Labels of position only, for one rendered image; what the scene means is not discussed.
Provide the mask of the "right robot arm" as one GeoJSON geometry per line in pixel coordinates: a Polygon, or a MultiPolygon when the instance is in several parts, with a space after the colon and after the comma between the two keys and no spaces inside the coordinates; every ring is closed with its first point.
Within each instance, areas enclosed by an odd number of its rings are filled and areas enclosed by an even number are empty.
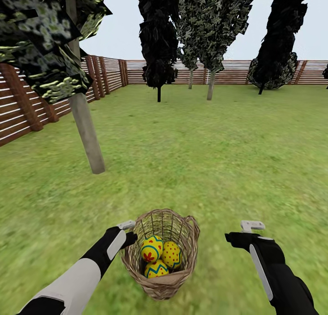
{"type": "Polygon", "coordinates": [[[319,315],[312,295],[304,281],[295,276],[285,264],[285,257],[274,239],[252,234],[251,229],[264,229],[261,221],[242,220],[241,233],[225,234],[234,248],[243,248],[251,254],[270,304],[277,315],[319,315]]]}

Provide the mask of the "wicker basket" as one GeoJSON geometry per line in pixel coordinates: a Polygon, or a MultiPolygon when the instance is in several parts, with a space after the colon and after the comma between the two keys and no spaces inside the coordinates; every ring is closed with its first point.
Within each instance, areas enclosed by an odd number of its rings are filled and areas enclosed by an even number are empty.
{"type": "MultiPolygon", "coordinates": [[[[129,245],[124,248],[123,254],[120,254],[121,262],[124,263],[125,268],[128,270],[128,273],[131,277],[140,285],[144,293],[151,297],[151,299],[160,301],[160,300],[169,300],[173,298],[180,290],[185,281],[189,278],[190,274],[194,272],[194,269],[197,265],[198,259],[198,238],[200,235],[200,228],[197,224],[195,218],[191,216],[182,217],[175,211],[164,208],[164,209],[153,209],[147,213],[143,213],[135,220],[136,226],[143,224],[143,219],[150,216],[150,221],[154,220],[154,215],[159,213],[167,213],[164,217],[165,221],[171,221],[172,224],[175,224],[175,218],[177,219],[177,224],[180,225],[179,233],[177,238],[175,238],[176,243],[179,245],[182,255],[184,256],[184,261],[181,262],[180,267],[182,271],[174,271],[171,269],[169,274],[161,275],[153,278],[146,278],[144,275],[144,260],[141,256],[141,246],[142,242],[139,238],[136,240],[134,245],[129,245]],[[191,222],[191,223],[190,223],[191,222]],[[186,226],[186,230],[183,228],[186,226]],[[181,243],[182,241],[182,243],[181,243]],[[136,247],[138,248],[136,251],[136,247]]],[[[127,232],[132,232],[135,234],[137,231],[135,227],[130,228],[127,232]]],[[[161,225],[161,234],[164,236],[165,225],[161,225]]]]}

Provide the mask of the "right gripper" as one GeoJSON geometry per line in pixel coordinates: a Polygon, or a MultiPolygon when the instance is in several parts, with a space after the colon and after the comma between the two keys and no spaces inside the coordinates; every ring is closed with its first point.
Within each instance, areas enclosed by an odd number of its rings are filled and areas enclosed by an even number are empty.
{"type": "Polygon", "coordinates": [[[260,234],[248,234],[248,233],[239,233],[239,232],[230,232],[229,234],[225,234],[226,240],[227,242],[231,242],[231,245],[234,248],[243,248],[246,251],[248,251],[246,249],[245,246],[245,241],[246,238],[251,237],[251,236],[260,236],[260,234]]]}

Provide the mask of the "easter egg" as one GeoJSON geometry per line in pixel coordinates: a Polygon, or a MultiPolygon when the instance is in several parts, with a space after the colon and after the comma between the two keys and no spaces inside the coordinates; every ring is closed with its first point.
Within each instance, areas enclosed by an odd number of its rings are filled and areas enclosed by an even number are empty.
{"type": "Polygon", "coordinates": [[[182,255],[179,245],[176,244],[178,242],[169,236],[164,237],[162,234],[160,234],[160,236],[164,243],[164,251],[161,259],[169,270],[173,269],[175,272],[177,270],[182,271],[180,264],[184,261],[184,256],[182,255]]]}
{"type": "Polygon", "coordinates": [[[161,275],[169,274],[169,269],[162,259],[158,259],[153,263],[146,263],[143,274],[146,278],[153,278],[161,275]]]}
{"type": "Polygon", "coordinates": [[[164,251],[163,240],[157,234],[149,234],[141,242],[141,256],[145,263],[153,263],[161,258],[164,251]]]}

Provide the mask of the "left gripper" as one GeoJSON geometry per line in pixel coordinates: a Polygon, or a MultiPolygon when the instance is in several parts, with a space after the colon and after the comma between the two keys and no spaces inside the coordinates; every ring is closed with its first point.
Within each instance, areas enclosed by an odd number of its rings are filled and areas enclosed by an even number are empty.
{"type": "Polygon", "coordinates": [[[126,242],[124,243],[124,245],[122,246],[122,248],[120,249],[120,251],[124,250],[125,247],[129,246],[129,245],[134,245],[136,243],[136,240],[139,239],[139,235],[138,233],[133,233],[132,232],[126,232],[126,242]]]}

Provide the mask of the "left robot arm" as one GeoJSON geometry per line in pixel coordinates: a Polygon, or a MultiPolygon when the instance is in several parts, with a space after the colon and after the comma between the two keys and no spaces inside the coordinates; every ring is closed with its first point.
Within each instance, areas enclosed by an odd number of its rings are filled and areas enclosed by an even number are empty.
{"type": "Polygon", "coordinates": [[[67,272],[29,300],[16,315],[82,315],[115,255],[139,239],[133,220],[107,229],[67,272]]]}

